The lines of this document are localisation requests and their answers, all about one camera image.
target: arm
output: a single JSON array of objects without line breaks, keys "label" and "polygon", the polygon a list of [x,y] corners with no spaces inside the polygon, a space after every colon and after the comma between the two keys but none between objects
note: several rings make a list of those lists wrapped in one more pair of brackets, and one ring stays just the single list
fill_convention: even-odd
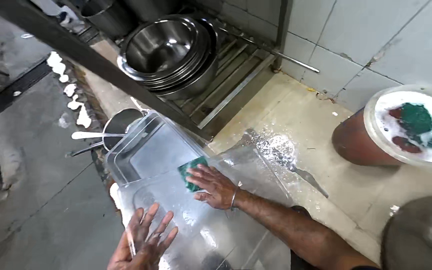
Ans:
[{"label": "arm", "polygon": [[214,208],[228,209],[236,192],[234,206],[264,225],[312,266],[322,270],[350,270],[356,266],[377,267],[323,224],[291,208],[239,189],[214,167],[198,167],[199,169],[188,170],[193,176],[187,180],[211,194],[196,193],[196,200],[206,201]]}]

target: wrist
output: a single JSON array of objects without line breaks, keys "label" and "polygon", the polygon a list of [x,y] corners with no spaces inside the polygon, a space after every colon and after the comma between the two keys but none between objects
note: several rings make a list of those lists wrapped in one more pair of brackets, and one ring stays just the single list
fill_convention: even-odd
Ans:
[{"label": "wrist", "polygon": [[251,196],[250,192],[238,188],[236,190],[236,195],[234,197],[233,207],[240,208],[242,205],[244,205],[244,202],[246,202],[250,196]]}]

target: tiled wall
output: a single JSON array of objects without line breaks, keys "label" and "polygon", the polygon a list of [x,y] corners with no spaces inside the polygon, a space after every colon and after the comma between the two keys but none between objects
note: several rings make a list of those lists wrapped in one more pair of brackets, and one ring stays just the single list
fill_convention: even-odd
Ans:
[{"label": "tiled wall", "polygon": [[[276,38],[280,0],[197,1]],[[284,72],[354,112],[379,90],[432,85],[432,0],[293,0],[285,54],[321,72]]]}]

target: stainless steel bowl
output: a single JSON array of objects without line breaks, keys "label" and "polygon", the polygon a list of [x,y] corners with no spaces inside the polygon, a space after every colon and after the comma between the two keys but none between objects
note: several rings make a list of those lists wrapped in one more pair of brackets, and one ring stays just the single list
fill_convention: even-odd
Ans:
[{"label": "stainless steel bowl", "polygon": [[114,40],[137,26],[131,12],[116,0],[89,0],[82,6],[81,16]]},{"label": "stainless steel bowl", "polygon": [[202,65],[204,65],[209,53],[211,52],[211,38],[206,28],[200,24],[197,24],[196,26],[198,27],[198,32],[200,33],[201,38],[199,40],[201,40],[201,42],[198,42],[198,52],[190,64],[188,64],[186,68],[181,69],[172,76],[158,81],[157,83],[142,82],[144,87],[150,91],[162,91],[164,89],[170,89],[171,87],[180,85],[190,79],[195,74],[195,72],[197,72],[202,67]]},{"label": "stainless steel bowl", "polygon": [[124,62],[141,81],[173,74],[195,57],[198,32],[195,21],[170,16],[142,25],[124,42]]},{"label": "stainless steel bowl", "polygon": [[165,91],[153,91],[161,98],[170,101],[186,100],[204,92],[208,85],[214,80],[218,71],[218,34],[213,27],[204,21],[199,21],[210,34],[211,47],[210,53],[201,68],[189,78],[188,81]]}]

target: transparent plastic tub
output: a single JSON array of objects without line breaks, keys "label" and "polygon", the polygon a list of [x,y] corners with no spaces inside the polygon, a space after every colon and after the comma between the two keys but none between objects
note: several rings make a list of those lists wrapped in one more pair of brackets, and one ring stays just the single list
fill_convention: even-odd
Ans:
[{"label": "transparent plastic tub", "polygon": [[[208,163],[241,188],[292,205],[290,195],[255,147],[230,149]],[[154,202],[160,204],[151,230],[166,212],[174,212],[168,227],[178,226],[179,233],[163,255],[160,269],[289,269],[290,250],[284,243],[238,209],[213,209],[194,200],[176,169],[124,184],[118,195],[126,221],[136,208],[147,210]]]},{"label": "transparent plastic tub", "polygon": [[200,156],[206,154],[193,139],[152,110],[106,154],[105,163],[121,186],[174,170]]}]

